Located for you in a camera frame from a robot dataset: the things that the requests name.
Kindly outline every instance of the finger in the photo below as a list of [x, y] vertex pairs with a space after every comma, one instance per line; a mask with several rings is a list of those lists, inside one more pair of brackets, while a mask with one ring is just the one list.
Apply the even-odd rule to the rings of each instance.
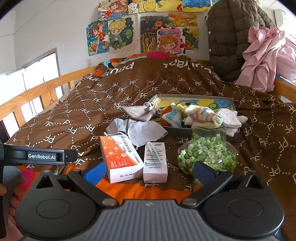
[[9, 218], [9, 220], [14, 224], [14, 226], [17, 227], [17, 224], [16, 224], [16, 222], [15, 222], [15, 219], [14, 219], [11, 215], [8, 215], [8, 218]]
[[22, 197], [23, 196], [22, 187], [20, 185], [17, 185], [15, 187], [15, 195], [17, 197]]
[[13, 217], [15, 217], [15, 207], [10, 206], [9, 208], [9, 214]]
[[11, 202], [10, 202], [10, 204], [11, 204], [13, 207], [17, 208], [17, 206], [18, 206], [19, 203], [20, 203], [20, 201], [19, 201], [19, 199], [18, 199], [16, 196], [13, 196], [13, 197], [11, 198]]
[[27, 179], [22, 176], [22, 178], [20, 179], [20, 184], [26, 184], [27, 183]]
[[0, 183], [0, 196], [4, 196], [7, 192], [6, 187], [4, 187], [1, 183]]

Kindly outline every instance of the orange and white box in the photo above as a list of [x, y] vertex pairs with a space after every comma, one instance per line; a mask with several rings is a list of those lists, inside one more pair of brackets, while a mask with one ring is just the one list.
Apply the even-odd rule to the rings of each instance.
[[101, 136], [100, 141], [110, 183], [142, 177], [144, 163], [127, 136]]

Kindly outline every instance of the bed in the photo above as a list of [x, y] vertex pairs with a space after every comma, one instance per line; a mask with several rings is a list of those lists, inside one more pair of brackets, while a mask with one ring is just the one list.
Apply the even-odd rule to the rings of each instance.
[[[74, 80], [85, 76], [76, 87]], [[25, 122], [21, 106], [40, 96], [43, 108], [57, 101], [55, 88], [68, 83], [72, 88], [63, 103]], [[14, 113], [20, 129], [7, 142], [41, 148], [73, 149], [78, 159], [65, 167], [19, 167], [27, 177], [27, 189], [40, 171], [67, 173], [86, 169], [101, 161], [99, 136], [114, 118], [127, 118], [122, 105], [142, 105], [155, 94], [195, 94], [230, 97], [239, 114], [249, 120], [233, 145], [240, 155], [235, 169], [246, 174], [261, 173], [285, 209], [284, 231], [293, 240], [296, 232], [296, 106], [283, 103], [284, 96], [296, 102], [296, 88], [286, 80], [276, 80], [272, 93], [217, 80], [207, 61], [190, 60], [185, 55], [153, 52], [109, 60], [39, 85], [0, 106], [0, 120]], [[168, 159], [168, 182], [144, 184], [141, 179], [109, 184], [104, 178], [97, 187], [122, 201], [131, 199], [177, 199], [194, 191], [192, 177], [178, 169], [176, 150], [188, 139], [163, 138]], [[143, 156], [143, 147], [138, 150]]]

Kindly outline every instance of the ear loop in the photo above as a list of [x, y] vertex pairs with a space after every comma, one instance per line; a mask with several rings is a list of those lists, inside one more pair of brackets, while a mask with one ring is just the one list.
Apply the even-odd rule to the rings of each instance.
[[116, 133], [114, 133], [114, 134], [108, 134], [107, 132], [104, 132], [104, 135], [105, 136], [116, 136], [117, 134], [120, 134], [120, 135], [124, 135], [125, 137], [128, 137], [125, 133], [123, 133], [122, 131], [118, 131], [118, 132], [116, 132]]

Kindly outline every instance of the wall outlet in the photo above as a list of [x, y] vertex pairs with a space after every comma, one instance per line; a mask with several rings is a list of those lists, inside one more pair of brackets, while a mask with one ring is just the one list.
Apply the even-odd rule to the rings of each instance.
[[86, 60], [86, 64], [87, 64], [87, 67], [92, 66], [92, 63], [91, 63], [91, 59], [90, 58]]

